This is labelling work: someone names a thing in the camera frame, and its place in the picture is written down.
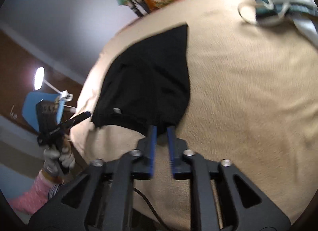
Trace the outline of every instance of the person's hand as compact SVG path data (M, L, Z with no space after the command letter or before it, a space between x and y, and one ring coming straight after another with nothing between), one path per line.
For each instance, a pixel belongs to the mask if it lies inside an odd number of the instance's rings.
M71 150L71 144L68 138L65 136L63 140L62 153L60 153L55 146L51 148L46 148L43 152L44 154L44 169L52 177L57 177L59 175L59 169L57 167L57 160L61 161L65 168L72 169L75 165L75 158Z

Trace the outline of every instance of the wooden wall panel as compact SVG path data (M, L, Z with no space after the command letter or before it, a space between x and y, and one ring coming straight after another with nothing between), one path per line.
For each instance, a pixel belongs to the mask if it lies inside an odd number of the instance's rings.
M45 79L53 86L73 94L73 100L67 105L76 107L82 85L35 58L0 31L0 115L33 133L33 128L22 117L22 107L26 95L33 91L33 77L39 67L45 68ZM46 85L40 91L55 93ZM16 119L10 116L13 105Z

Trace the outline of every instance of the black cloth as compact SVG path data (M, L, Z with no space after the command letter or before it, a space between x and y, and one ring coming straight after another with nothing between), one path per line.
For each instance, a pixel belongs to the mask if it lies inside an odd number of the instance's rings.
M188 25L133 44L111 64L92 122L158 135L177 125L187 109L190 82L186 60Z

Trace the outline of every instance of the clothing tag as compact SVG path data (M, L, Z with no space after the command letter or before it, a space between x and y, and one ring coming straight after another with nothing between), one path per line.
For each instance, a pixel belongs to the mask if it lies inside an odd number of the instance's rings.
M121 110L119 108L113 108L113 110L114 110L115 113L121 114Z

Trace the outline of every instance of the beige blanket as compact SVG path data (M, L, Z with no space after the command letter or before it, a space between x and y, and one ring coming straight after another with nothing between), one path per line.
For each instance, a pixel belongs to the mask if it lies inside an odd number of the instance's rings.
M232 159L294 222L318 188L318 53L293 25L242 22L241 1L183 0L120 32L92 68L78 112L94 110L111 61L127 46L187 22L191 99L178 136L207 159ZM87 161L116 159L142 137L91 125L87 120L71 130ZM188 182L171 179L166 144L157 146L154 179L136 187L167 224L189 228ZM138 195L134 207L154 218Z

